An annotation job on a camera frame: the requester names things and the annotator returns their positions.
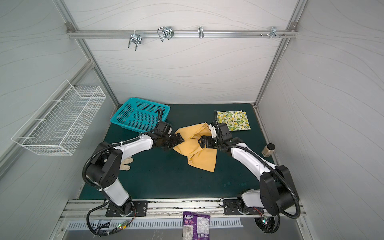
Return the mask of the tan yellow skirt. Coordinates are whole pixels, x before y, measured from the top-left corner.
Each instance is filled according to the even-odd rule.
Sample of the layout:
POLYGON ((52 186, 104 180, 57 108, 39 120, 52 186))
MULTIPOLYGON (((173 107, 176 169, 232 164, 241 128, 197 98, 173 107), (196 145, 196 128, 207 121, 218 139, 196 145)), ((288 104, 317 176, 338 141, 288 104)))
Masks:
POLYGON ((180 134, 185 141, 174 147, 174 150, 187 157, 188 165, 213 173, 216 167, 217 150, 202 148, 198 143, 202 136, 212 136, 209 125, 201 123, 180 128, 176 134, 180 134))

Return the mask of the lemon print skirt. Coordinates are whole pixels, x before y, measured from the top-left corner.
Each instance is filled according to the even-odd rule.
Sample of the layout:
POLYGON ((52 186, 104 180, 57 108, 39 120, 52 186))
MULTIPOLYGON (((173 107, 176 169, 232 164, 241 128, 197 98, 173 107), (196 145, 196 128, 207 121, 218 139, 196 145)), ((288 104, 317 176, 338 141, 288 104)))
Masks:
POLYGON ((225 123, 230 132, 248 131, 251 126, 245 111, 217 112, 218 123, 225 123))

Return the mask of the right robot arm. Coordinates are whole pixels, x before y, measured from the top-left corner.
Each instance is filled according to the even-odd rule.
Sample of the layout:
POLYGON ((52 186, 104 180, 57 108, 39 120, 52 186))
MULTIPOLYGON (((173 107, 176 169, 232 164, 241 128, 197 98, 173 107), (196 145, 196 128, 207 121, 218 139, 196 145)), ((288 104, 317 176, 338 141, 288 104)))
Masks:
POLYGON ((297 219, 301 215, 300 198, 292 175, 284 165, 276 166, 255 153, 240 138, 234 138, 226 124, 209 125, 211 134, 200 137, 199 145, 205 150, 226 152, 245 166, 259 181, 258 190, 246 190, 238 196, 238 209, 262 208, 272 216, 280 214, 297 219))

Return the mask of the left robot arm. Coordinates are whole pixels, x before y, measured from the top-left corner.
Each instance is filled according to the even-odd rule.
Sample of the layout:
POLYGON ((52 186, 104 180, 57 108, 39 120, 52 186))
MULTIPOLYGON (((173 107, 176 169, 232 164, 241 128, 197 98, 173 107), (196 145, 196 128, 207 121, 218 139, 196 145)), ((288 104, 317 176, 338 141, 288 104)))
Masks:
POLYGON ((123 161, 153 148, 171 150, 184 141, 180 133, 172 133, 170 124, 160 121, 153 130, 134 139, 114 144, 102 142, 86 161, 82 178, 101 192, 117 208, 119 215, 127 216, 133 210, 133 203, 119 180, 123 161))

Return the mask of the teal plastic basket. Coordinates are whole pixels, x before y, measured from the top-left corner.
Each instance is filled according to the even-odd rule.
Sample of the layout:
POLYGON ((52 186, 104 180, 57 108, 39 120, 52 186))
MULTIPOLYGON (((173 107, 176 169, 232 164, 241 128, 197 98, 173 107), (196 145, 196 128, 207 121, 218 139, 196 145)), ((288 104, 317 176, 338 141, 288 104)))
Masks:
POLYGON ((123 129, 145 133, 158 124, 158 113, 162 110, 162 121, 166 121, 171 107, 152 101, 130 98, 113 115, 111 123, 123 129))

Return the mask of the tan bottle black cap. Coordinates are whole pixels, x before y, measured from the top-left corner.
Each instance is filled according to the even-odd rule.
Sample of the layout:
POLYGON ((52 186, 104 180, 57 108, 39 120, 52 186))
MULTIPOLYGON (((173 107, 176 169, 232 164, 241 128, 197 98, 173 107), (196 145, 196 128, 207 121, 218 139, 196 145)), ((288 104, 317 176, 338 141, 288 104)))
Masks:
POLYGON ((276 146, 272 143, 269 143, 262 150, 262 155, 264 156, 264 158, 268 158, 274 153, 275 149, 276 146))

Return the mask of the beige knit glove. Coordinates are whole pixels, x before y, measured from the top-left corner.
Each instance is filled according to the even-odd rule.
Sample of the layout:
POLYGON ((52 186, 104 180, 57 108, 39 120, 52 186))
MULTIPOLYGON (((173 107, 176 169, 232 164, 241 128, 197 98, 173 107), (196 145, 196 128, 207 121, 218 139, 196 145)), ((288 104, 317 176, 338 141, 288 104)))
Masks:
POLYGON ((134 161, 133 158, 127 158, 127 159, 124 159, 122 162, 121 162, 121 165, 120 165, 120 170, 121 171, 129 171, 131 169, 131 166, 130 164, 134 161))

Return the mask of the purple snack bag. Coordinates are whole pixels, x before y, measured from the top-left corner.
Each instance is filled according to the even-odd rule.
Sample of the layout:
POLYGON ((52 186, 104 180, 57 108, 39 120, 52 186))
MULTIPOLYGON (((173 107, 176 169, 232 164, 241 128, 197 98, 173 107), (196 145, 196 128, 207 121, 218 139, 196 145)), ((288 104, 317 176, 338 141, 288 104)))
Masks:
POLYGON ((209 240, 211 216, 183 212, 182 240, 209 240))

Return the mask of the metal u-bolt clamp left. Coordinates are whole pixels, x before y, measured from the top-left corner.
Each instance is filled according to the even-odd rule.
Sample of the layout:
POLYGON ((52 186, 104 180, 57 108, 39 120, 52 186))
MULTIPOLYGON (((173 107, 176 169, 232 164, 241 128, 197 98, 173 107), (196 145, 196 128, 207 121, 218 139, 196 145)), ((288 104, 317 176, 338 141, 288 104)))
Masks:
POLYGON ((138 46, 142 43, 142 37, 139 34, 133 33, 130 35, 128 48, 134 46, 134 50, 137 51, 138 46))

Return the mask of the metal u-bolt clamp middle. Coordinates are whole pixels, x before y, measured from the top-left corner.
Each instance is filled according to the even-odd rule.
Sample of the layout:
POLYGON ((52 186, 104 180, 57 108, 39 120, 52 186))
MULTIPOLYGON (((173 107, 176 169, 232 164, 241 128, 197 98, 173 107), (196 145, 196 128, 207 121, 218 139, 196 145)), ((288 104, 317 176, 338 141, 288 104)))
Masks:
POLYGON ((157 33, 161 42, 164 42, 165 39, 170 40, 175 35, 173 28, 170 26, 158 28, 157 33))

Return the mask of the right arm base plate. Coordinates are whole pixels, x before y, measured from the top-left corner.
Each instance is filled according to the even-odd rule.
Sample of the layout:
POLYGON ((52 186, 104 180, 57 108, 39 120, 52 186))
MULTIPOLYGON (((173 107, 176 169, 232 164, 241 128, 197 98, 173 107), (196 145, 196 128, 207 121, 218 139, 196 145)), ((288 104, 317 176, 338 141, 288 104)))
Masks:
POLYGON ((224 214, 231 215, 256 215, 263 216, 263 208, 247 207, 243 200, 236 199, 220 199, 219 206, 224 209, 224 214))

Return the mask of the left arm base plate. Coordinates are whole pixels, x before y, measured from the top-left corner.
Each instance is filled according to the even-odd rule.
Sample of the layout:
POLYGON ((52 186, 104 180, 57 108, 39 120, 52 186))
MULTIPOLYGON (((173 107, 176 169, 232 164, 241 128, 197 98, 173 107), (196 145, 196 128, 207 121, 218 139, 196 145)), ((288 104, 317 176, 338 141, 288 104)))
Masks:
POLYGON ((117 217, 145 217, 148 209, 148 201, 130 201, 128 205, 117 206, 109 203, 105 216, 110 218, 117 217))

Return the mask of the aluminium front rail frame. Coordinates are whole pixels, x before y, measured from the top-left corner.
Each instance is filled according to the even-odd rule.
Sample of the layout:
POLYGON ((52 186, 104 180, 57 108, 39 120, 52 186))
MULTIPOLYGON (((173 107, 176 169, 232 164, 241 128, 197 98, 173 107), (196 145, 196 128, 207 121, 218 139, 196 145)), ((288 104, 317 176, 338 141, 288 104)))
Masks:
MULTIPOLYGON (((210 215, 213 218, 229 217, 261 217, 256 215, 231 215, 224 214, 224 209, 219 206, 220 198, 199 198, 199 199, 144 199, 135 201, 148 201, 148 209, 145 217, 139 219, 161 219, 161 218, 182 218, 183 212, 194 212, 203 215, 210 215)), ((61 213, 59 220, 85 220, 87 213, 97 206, 103 204, 103 200, 69 200, 61 213)), ((271 214, 264 210, 264 215, 271 214)))

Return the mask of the metal bracket right end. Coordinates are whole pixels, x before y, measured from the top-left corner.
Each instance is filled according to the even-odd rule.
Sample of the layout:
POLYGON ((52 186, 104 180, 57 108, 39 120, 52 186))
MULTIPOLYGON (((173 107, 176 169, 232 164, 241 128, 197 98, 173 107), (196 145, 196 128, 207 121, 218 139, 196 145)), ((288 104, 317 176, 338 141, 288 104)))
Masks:
POLYGON ((260 34, 260 36, 262 38, 270 38, 270 39, 279 38, 279 39, 281 39, 281 38, 285 38, 286 34, 284 34, 284 33, 279 34, 277 28, 272 27, 268 34, 260 34))

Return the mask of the aluminium crossbar rail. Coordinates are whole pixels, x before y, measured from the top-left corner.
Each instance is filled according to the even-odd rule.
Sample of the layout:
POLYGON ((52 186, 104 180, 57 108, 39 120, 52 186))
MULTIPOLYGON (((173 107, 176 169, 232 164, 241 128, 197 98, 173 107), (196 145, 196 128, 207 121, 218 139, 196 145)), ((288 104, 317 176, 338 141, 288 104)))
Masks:
MULTIPOLYGON (((260 34, 268 34, 270 30, 206 30, 203 39, 255 39, 262 38, 260 34)), ((130 35, 139 34, 142 39, 159 39, 156 30, 144 31, 73 31, 67 32, 71 39, 129 39, 130 35)), ((199 39, 198 29, 174 30, 173 39, 199 39)), ((279 34, 286 34, 285 38, 295 38, 297 31, 278 30, 279 34)))

